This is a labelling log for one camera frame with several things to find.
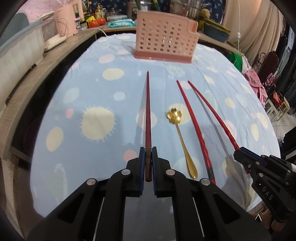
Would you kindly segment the pink perforated utensil basket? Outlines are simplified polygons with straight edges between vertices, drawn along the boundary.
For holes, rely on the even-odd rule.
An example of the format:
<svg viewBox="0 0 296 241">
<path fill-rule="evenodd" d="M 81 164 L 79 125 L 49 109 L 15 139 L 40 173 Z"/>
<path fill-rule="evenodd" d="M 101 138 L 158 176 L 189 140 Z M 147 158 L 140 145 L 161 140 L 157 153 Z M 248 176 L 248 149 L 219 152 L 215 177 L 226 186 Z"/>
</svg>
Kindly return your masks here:
<svg viewBox="0 0 296 241">
<path fill-rule="evenodd" d="M 134 57 L 191 63 L 200 34 L 198 22 L 159 11 L 138 11 Z"/>
</svg>

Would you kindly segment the light blue dotted tablecloth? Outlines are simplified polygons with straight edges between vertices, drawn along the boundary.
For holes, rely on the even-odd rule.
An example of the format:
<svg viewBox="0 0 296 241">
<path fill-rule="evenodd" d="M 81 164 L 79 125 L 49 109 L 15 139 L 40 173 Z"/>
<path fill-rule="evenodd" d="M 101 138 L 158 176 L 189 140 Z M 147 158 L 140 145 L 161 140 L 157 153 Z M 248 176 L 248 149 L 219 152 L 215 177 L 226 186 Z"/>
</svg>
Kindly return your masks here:
<svg viewBox="0 0 296 241">
<path fill-rule="evenodd" d="M 86 179 L 103 180 L 123 169 L 145 144 L 145 86 L 149 72 L 152 145 L 175 170 L 188 175 L 179 124 L 199 178 L 207 177 L 200 143 L 180 89 L 191 105 L 212 163 L 216 184 L 246 211 L 260 203 L 252 179 L 233 159 L 234 147 L 208 106 L 215 109 L 240 147 L 258 155 L 280 155 L 272 124 L 253 89 L 216 49 L 197 45 L 190 64 L 133 56 L 136 36 L 95 41 L 54 93 L 38 131 L 30 188 L 36 212 L 48 215 Z"/>
</svg>

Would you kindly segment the blue wet wipes pack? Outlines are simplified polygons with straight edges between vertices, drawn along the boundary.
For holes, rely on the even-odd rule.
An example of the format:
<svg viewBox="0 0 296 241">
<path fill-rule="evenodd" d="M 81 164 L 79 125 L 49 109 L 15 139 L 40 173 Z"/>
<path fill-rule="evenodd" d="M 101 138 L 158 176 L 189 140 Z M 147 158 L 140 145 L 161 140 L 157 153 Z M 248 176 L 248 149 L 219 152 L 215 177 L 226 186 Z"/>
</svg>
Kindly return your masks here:
<svg viewBox="0 0 296 241">
<path fill-rule="evenodd" d="M 121 19 L 108 22 L 107 25 L 111 28 L 133 27 L 136 23 L 132 19 Z"/>
</svg>

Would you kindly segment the pink floral cloth pile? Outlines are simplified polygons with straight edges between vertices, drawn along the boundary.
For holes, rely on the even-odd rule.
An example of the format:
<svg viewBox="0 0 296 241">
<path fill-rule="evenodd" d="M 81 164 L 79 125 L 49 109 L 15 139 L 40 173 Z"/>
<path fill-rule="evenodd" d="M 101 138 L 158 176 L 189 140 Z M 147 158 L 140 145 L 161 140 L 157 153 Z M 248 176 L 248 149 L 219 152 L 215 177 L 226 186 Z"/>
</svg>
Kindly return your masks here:
<svg viewBox="0 0 296 241">
<path fill-rule="evenodd" d="M 265 102 L 268 99 L 268 95 L 266 92 L 266 89 L 262 85 L 257 73 L 253 70 L 250 69 L 246 73 L 243 74 L 253 91 L 255 92 L 256 96 L 258 97 L 261 105 L 265 107 Z"/>
</svg>

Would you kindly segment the white small appliance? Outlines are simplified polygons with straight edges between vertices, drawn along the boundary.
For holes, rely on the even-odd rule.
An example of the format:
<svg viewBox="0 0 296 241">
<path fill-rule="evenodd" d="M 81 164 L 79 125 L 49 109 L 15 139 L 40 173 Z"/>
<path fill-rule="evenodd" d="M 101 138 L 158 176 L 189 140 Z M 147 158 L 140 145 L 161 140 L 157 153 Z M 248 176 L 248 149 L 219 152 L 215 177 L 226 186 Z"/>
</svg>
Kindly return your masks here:
<svg viewBox="0 0 296 241">
<path fill-rule="evenodd" d="M 54 11 L 41 16 L 42 20 L 42 33 L 44 39 L 44 52 L 49 52 L 53 48 L 66 41 L 65 34 L 60 34 L 57 18 Z"/>
</svg>

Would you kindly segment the dark wooden chair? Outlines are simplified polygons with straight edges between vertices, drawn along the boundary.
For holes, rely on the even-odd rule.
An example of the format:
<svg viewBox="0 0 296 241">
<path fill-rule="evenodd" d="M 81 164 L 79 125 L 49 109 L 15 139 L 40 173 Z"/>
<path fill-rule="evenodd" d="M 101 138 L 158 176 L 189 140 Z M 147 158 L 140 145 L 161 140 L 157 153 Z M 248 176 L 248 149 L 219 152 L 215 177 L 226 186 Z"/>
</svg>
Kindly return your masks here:
<svg viewBox="0 0 296 241">
<path fill-rule="evenodd" d="M 271 51 L 267 54 L 266 58 L 264 59 L 260 70 L 258 71 L 257 75 L 259 80 L 262 84 L 264 84 L 267 80 L 267 77 L 270 73 L 276 69 L 278 64 L 278 56 L 274 51 Z"/>
</svg>

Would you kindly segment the dark blue tub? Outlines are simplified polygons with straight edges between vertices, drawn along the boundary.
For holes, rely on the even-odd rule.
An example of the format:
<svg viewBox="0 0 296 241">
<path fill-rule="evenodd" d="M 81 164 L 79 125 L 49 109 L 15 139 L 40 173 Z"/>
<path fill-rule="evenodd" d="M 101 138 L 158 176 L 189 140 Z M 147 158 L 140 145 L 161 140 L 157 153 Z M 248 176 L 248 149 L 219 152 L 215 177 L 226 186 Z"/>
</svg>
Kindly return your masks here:
<svg viewBox="0 0 296 241">
<path fill-rule="evenodd" d="M 208 25 L 207 23 L 204 24 L 204 34 L 219 42 L 226 42 L 229 38 L 229 33 L 224 33 L 222 30 Z"/>
</svg>

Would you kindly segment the dark red chopstick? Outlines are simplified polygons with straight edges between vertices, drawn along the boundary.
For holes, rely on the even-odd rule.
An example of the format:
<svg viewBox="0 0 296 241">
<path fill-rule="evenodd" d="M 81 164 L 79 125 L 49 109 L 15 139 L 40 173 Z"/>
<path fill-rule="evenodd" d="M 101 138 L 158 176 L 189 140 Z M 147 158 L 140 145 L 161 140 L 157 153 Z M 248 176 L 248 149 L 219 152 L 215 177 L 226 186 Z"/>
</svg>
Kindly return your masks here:
<svg viewBox="0 0 296 241">
<path fill-rule="evenodd" d="M 152 137 L 151 137 L 151 105 L 150 105 L 150 88 L 149 88 L 149 72 L 146 75 L 146 103 L 145 103 L 145 180 L 152 181 Z"/>
</svg>

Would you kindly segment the red tomato right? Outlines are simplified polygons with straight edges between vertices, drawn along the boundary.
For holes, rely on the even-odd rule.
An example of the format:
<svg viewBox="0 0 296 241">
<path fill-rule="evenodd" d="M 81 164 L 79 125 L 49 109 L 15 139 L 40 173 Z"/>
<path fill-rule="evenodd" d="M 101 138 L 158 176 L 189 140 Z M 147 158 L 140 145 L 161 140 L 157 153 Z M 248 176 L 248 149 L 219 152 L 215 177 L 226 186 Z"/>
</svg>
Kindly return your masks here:
<svg viewBox="0 0 296 241">
<path fill-rule="evenodd" d="M 100 26 L 105 25 L 105 24 L 106 24 L 106 19 L 103 18 L 103 17 L 102 17 L 102 18 L 99 18 L 99 19 L 98 19 L 98 22 L 99 22 L 99 25 L 100 25 Z"/>
</svg>

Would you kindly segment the gold flower spoon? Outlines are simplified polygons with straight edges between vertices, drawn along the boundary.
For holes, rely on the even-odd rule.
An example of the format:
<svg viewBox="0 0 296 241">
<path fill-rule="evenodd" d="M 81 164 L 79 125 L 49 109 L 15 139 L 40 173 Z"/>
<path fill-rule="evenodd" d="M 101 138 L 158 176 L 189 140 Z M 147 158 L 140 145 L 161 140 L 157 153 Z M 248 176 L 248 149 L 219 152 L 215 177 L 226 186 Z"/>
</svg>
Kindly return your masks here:
<svg viewBox="0 0 296 241">
<path fill-rule="evenodd" d="M 177 110 L 176 108 L 172 108 L 166 113 L 166 117 L 171 124 L 176 126 L 177 133 L 180 138 L 180 142 L 181 142 L 181 145 L 182 145 L 182 148 L 184 151 L 185 161 L 187 164 L 187 169 L 188 169 L 189 175 L 191 176 L 191 178 L 196 180 L 198 178 L 197 168 L 196 168 L 196 166 L 195 166 L 195 164 L 188 152 L 188 149 L 185 145 L 181 130 L 179 128 L 179 124 L 182 122 L 182 113 L 180 110 Z"/>
</svg>

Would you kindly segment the red tomato left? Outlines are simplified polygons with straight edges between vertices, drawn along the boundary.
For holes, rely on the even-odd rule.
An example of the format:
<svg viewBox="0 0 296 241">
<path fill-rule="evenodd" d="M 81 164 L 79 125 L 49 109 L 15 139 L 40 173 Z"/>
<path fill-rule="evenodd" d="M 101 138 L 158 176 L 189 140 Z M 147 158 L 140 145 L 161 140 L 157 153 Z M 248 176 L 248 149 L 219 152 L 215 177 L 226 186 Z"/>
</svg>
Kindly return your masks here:
<svg viewBox="0 0 296 241">
<path fill-rule="evenodd" d="M 88 23 L 89 28 L 96 28 L 100 26 L 99 20 L 93 20 Z"/>
</svg>

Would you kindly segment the large steel steamer pot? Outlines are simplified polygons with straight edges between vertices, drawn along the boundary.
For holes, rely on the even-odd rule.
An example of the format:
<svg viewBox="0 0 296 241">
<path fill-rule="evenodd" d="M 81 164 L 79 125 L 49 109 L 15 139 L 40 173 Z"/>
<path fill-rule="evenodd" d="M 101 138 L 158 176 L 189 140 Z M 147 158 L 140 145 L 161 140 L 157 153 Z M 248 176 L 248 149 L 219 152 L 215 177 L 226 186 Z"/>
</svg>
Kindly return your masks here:
<svg viewBox="0 0 296 241">
<path fill-rule="evenodd" d="M 170 1 L 170 13 L 197 19 L 202 9 L 202 1 L 198 0 L 173 0 Z"/>
</svg>

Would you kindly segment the bright red chopstick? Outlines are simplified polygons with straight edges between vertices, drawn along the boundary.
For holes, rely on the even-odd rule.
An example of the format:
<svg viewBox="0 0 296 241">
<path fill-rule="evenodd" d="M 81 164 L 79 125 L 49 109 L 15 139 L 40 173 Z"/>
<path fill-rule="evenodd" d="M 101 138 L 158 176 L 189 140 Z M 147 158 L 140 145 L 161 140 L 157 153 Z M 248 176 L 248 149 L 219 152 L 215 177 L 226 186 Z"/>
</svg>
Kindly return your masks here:
<svg viewBox="0 0 296 241">
<path fill-rule="evenodd" d="M 201 98 L 201 100 L 203 100 L 203 102 L 208 106 L 208 108 L 210 109 L 210 111 L 212 112 L 212 114 L 215 116 L 216 120 L 218 121 L 218 123 L 221 125 L 222 129 L 224 130 L 225 134 L 227 135 L 227 137 L 229 138 L 229 141 L 231 142 L 231 144 L 233 145 L 235 150 L 239 150 L 239 145 L 237 144 L 236 140 L 234 139 L 233 135 L 231 134 L 231 132 L 229 131 L 229 129 L 227 128 L 226 124 L 224 123 L 224 121 L 222 121 L 221 117 L 217 114 L 217 112 L 215 111 L 215 109 L 211 106 L 211 104 L 208 102 L 208 100 L 203 96 L 203 94 L 201 94 L 201 92 L 199 92 L 199 90 L 197 90 L 197 88 L 192 84 L 191 81 L 188 80 L 188 84 L 191 86 L 191 88 L 194 90 L 194 92 L 196 92 L 196 94 Z"/>
<path fill-rule="evenodd" d="M 211 163 L 211 160 L 209 158 L 208 150 L 206 148 L 205 141 L 204 141 L 204 139 L 202 137 L 202 132 L 201 132 L 200 127 L 198 125 L 197 119 L 196 119 L 196 117 L 195 117 L 195 115 L 193 113 L 191 105 L 190 105 L 190 103 L 188 101 L 188 98 L 186 97 L 186 94 L 185 94 L 179 80 L 177 80 L 176 82 L 177 82 L 177 85 L 178 85 L 178 87 L 180 89 L 181 95 L 182 95 L 182 97 L 184 99 L 184 102 L 186 104 L 186 107 L 187 107 L 187 109 L 189 111 L 189 114 L 191 116 L 195 131 L 196 131 L 196 134 L 197 134 L 200 146 L 201 146 L 201 151 L 202 151 L 202 154 L 203 154 L 203 157 L 204 157 L 204 162 L 205 162 L 205 166 L 206 166 L 206 169 L 207 169 L 208 178 L 213 184 L 216 184 L 212 163 Z"/>
</svg>

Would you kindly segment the yellow oil bottle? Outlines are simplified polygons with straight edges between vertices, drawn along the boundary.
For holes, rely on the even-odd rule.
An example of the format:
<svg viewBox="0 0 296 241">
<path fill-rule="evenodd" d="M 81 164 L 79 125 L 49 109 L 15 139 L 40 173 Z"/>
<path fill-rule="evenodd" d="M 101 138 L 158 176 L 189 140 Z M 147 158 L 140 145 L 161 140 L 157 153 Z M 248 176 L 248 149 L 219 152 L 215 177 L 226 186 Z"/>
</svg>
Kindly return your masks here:
<svg viewBox="0 0 296 241">
<path fill-rule="evenodd" d="M 103 18 L 103 17 L 104 17 L 104 11 L 101 5 L 97 4 L 96 10 L 95 10 L 95 18 L 99 20 L 100 18 Z"/>
</svg>

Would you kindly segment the white dish rack bin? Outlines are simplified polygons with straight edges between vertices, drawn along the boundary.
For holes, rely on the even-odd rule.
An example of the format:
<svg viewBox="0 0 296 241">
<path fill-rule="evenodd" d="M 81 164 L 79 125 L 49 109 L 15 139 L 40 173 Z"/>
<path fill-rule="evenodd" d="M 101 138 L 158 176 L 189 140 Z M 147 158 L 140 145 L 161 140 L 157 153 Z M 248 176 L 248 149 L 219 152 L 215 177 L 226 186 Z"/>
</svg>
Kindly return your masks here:
<svg viewBox="0 0 296 241">
<path fill-rule="evenodd" d="M 16 14 L 1 36 L 1 113 L 18 82 L 43 59 L 43 20 L 30 23 L 24 13 Z"/>
</svg>

